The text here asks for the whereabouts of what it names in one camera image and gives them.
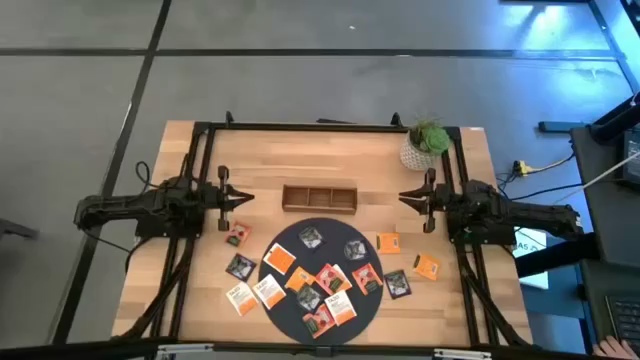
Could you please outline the black computer monitor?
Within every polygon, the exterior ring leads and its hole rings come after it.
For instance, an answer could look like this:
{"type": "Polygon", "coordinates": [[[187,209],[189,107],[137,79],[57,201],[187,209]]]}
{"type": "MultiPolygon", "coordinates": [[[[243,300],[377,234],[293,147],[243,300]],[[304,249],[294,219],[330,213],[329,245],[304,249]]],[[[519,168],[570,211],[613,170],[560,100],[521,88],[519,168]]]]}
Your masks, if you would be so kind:
{"type": "Polygon", "coordinates": [[[620,178],[627,187],[640,191],[640,128],[624,133],[621,155],[629,161],[621,167],[620,178]]]}

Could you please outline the black keyboard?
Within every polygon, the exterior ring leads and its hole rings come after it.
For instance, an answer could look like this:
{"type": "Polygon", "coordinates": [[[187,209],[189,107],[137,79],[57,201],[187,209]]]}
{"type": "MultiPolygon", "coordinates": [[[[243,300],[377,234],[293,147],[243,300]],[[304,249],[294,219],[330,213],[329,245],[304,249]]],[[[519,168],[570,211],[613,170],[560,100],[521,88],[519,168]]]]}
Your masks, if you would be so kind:
{"type": "Polygon", "coordinates": [[[614,336],[640,356],[640,295],[605,297],[614,336]]]}

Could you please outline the grey chair base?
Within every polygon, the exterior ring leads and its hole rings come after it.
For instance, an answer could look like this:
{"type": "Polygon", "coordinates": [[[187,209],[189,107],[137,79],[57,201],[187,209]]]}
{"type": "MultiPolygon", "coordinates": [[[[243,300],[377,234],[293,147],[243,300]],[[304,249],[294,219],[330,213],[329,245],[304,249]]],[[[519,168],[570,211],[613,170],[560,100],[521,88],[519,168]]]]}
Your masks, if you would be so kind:
{"type": "Polygon", "coordinates": [[[24,239],[35,239],[38,234],[38,230],[0,218],[0,240],[5,235],[16,235],[24,239]]]}

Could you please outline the grey desk foot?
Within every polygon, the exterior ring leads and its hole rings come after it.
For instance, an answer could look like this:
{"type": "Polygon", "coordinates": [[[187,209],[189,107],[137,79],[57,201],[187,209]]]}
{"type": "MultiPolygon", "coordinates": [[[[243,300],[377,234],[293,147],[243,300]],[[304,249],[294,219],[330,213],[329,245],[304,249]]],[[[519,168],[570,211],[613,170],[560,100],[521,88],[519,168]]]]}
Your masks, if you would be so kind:
{"type": "Polygon", "coordinates": [[[568,134],[573,128],[584,127],[582,122],[541,121],[538,129],[542,133],[568,134]]]}

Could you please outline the wooden three-compartment tray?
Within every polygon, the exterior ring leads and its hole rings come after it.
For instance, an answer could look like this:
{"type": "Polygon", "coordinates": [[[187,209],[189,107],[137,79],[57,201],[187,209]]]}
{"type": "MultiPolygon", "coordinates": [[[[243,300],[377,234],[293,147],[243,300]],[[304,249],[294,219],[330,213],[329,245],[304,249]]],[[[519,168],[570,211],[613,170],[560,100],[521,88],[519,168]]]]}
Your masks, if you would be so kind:
{"type": "Polygon", "coordinates": [[[282,209],[286,212],[354,215],[357,206],[356,188],[283,186],[282,209]]]}

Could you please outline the white and orange Tazo packet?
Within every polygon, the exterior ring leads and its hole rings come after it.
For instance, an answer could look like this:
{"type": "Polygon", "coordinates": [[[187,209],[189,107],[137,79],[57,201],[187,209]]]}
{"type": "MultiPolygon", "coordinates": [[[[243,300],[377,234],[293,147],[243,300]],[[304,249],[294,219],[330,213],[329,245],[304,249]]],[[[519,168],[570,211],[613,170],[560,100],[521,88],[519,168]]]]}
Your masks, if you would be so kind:
{"type": "Polygon", "coordinates": [[[268,310],[286,297],[286,292],[271,274],[254,285],[253,290],[268,310]]]}
{"type": "Polygon", "coordinates": [[[351,289],[352,288],[352,283],[348,279],[347,275],[340,268],[340,266],[338,264],[334,264],[333,268],[344,278],[344,283],[345,283],[345,286],[346,286],[345,290],[351,289]]]}
{"type": "Polygon", "coordinates": [[[288,272],[295,260],[296,256],[278,243],[273,244],[263,257],[263,262],[281,275],[288,272]]]}
{"type": "Polygon", "coordinates": [[[357,312],[345,290],[327,297],[325,304],[337,326],[341,326],[357,317],[357,312]]]}
{"type": "Polygon", "coordinates": [[[244,282],[239,282],[228,290],[226,297],[239,316],[245,316],[259,305],[252,289],[244,282]]]}

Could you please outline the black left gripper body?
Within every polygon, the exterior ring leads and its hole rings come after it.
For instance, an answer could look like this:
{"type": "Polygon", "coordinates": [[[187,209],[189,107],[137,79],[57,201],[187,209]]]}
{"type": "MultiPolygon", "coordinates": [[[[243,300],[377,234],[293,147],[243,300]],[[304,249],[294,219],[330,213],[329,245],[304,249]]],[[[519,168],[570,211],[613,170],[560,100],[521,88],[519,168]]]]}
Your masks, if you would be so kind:
{"type": "Polygon", "coordinates": [[[229,180],[229,169],[226,166],[218,167],[218,179],[218,186],[214,186],[211,183],[207,183],[205,185],[204,205],[206,209],[219,210],[218,229],[220,231],[228,231],[229,221],[227,215],[227,201],[229,200],[229,195],[227,186],[229,180]]]}

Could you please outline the silver metal bracket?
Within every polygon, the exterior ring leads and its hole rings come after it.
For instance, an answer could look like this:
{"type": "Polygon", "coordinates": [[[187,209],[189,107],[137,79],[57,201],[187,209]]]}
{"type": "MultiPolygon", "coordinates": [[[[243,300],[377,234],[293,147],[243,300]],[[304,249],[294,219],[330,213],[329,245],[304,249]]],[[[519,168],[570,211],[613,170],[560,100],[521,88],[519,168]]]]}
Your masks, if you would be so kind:
{"type": "Polygon", "coordinates": [[[433,358],[440,360],[492,360],[492,355],[489,352],[436,348],[433,352],[433,358]]]}
{"type": "Polygon", "coordinates": [[[213,349],[211,343],[167,344],[157,348],[156,357],[158,360],[176,360],[178,355],[212,352],[213,349]]]}

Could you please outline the black desk bar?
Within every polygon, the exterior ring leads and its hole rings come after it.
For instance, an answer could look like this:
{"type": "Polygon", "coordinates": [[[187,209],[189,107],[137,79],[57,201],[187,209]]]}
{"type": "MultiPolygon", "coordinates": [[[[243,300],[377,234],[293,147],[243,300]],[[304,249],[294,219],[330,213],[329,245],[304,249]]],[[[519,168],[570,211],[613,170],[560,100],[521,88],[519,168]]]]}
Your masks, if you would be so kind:
{"type": "Polygon", "coordinates": [[[515,265],[518,277],[523,278],[572,265],[585,259],[600,259],[597,236],[593,232],[584,234],[579,240],[562,242],[518,257],[515,265]]]}

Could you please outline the dark grey desk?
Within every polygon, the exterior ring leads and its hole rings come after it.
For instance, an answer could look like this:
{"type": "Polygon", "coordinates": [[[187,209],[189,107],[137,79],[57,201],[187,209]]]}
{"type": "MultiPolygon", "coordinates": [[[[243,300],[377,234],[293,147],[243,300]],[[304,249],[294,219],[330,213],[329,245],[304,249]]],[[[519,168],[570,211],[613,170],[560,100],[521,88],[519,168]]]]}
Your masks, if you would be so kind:
{"type": "Polygon", "coordinates": [[[606,298],[640,298],[640,192],[605,177],[584,193],[599,257],[580,269],[597,343],[615,334],[606,298]]]}

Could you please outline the round dark woven placemat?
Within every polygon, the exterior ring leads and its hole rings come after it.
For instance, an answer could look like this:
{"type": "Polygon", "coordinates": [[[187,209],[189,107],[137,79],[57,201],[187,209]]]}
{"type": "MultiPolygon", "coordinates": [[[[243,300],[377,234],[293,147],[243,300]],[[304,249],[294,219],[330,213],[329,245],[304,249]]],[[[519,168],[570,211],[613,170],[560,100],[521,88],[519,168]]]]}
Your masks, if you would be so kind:
{"type": "MultiPolygon", "coordinates": [[[[382,265],[371,243],[361,232],[351,225],[331,218],[310,218],[296,222],[274,237],[268,248],[275,243],[280,244],[296,256],[294,264],[285,275],[281,275],[266,263],[260,264],[258,278],[263,279],[271,274],[280,286],[284,286],[294,270],[300,266],[311,275],[317,274],[325,264],[338,264],[350,281],[354,281],[352,272],[367,263],[371,263],[378,275],[382,274],[382,265]],[[298,234],[306,227],[316,227],[325,239],[325,243],[317,250],[307,249],[299,240],[298,234]],[[344,245],[347,241],[361,239],[368,247],[369,258],[360,261],[349,261],[344,255],[344,245]]],[[[267,316],[271,322],[290,339],[304,345],[342,345],[360,335],[374,319],[382,302],[385,286],[380,290],[365,296],[357,283],[346,291],[357,317],[344,325],[335,326],[326,333],[313,339],[303,323],[303,316],[307,311],[297,303],[296,295],[290,289],[286,297],[271,310],[267,316]]]]}

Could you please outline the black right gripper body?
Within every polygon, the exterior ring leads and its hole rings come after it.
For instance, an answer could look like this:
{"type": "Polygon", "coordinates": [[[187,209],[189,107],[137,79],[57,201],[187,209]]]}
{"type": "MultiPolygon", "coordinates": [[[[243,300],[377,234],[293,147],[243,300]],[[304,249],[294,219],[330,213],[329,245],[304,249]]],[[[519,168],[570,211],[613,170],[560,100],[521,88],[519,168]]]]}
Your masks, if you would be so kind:
{"type": "Polygon", "coordinates": [[[426,181],[426,223],[425,233],[432,233],[435,230],[436,211],[444,212],[451,200],[451,189],[446,184],[436,183],[436,170],[429,168],[425,174],[426,181]]]}

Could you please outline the white paper sign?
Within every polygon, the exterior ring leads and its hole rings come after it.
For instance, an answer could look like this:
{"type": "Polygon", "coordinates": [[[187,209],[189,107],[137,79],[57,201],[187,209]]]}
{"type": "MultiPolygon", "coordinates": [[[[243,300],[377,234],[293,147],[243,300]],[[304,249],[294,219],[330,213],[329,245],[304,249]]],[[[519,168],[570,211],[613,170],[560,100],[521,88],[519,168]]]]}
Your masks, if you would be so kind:
{"type": "MultiPolygon", "coordinates": [[[[544,250],[547,247],[547,234],[545,232],[516,227],[514,235],[516,239],[516,245],[512,250],[512,254],[515,258],[544,250]]],[[[549,278],[547,272],[542,272],[527,277],[520,277],[519,281],[522,285],[534,287],[541,290],[549,289],[549,278]]]]}

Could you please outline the succulent in white patterned pot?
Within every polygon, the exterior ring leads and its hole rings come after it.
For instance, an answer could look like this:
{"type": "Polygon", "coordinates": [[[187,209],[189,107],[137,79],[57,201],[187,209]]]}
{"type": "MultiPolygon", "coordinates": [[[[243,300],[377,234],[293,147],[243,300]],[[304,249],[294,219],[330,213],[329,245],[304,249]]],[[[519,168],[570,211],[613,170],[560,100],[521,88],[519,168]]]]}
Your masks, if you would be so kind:
{"type": "Polygon", "coordinates": [[[400,150],[400,160],[408,169],[425,171],[450,145],[451,138],[438,118],[419,120],[407,132],[400,150]]]}

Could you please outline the person's hand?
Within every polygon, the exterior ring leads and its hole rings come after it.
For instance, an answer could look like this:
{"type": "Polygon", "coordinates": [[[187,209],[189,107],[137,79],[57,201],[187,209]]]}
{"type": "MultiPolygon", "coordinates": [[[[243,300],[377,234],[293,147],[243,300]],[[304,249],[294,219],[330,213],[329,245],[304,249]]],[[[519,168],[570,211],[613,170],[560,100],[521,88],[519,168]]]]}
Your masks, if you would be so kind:
{"type": "Polygon", "coordinates": [[[630,344],[625,341],[618,341],[612,336],[607,336],[601,342],[593,346],[593,354],[600,357],[640,360],[630,344]]]}

